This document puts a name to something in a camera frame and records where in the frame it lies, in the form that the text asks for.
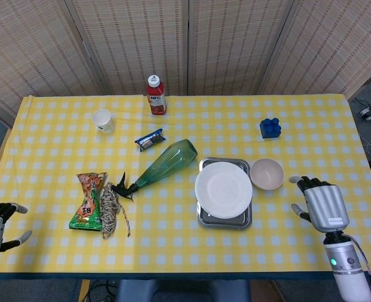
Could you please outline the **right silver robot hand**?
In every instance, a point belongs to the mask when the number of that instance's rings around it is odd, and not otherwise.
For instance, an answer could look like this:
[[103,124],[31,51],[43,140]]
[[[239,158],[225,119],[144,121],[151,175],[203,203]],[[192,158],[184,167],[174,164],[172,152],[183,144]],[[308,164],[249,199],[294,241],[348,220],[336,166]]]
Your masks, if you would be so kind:
[[306,201],[307,211],[291,204],[298,217],[310,222],[321,233],[343,231],[348,226],[350,220],[337,185],[307,176],[292,176],[289,182],[298,186]]

